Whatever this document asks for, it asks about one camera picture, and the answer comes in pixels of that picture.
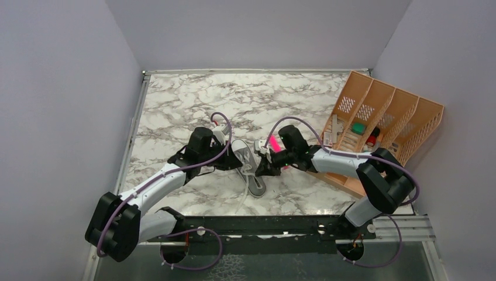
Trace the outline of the grey canvas sneaker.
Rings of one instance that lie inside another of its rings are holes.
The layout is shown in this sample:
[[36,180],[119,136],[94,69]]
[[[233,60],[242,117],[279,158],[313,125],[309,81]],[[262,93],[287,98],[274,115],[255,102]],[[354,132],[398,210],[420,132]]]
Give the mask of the grey canvas sneaker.
[[255,175],[258,164],[248,144],[241,139],[235,139],[231,142],[231,148],[242,164],[241,167],[236,168],[236,171],[245,183],[242,199],[236,207],[235,213],[237,213],[249,194],[255,198],[262,197],[266,193],[267,186],[261,177]]

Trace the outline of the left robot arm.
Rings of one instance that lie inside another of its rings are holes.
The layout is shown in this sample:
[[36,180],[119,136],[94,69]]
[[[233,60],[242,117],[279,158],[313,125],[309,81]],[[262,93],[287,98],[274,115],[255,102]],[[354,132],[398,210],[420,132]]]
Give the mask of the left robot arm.
[[179,213],[148,211],[172,191],[201,174],[203,167],[234,170],[242,166],[230,147],[229,125],[213,129],[197,127],[188,143],[170,157],[151,178],[118,195],[107,192],[98,201],[84,238],[98,250],[100,257],[124,261],[142,242],[165,235],[181,238],[184,225]]

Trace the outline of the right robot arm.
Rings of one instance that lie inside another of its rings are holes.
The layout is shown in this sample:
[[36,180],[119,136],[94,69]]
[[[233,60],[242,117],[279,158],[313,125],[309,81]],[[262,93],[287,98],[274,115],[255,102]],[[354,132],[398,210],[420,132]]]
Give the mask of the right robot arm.
[[279,152],[267,148],[263,140],[254,144],[261,158],[256,176],[279,176],[284,166],[293,166],[303,172],[341,174],[360,181],[366,195],[337,223],[339,234],[345,238],[354,237],[374,217],[393,214],[415,187],[412,177],[389,150],[350,153],[309,145],[293,125],[283,127],[278,134],[284,145]]

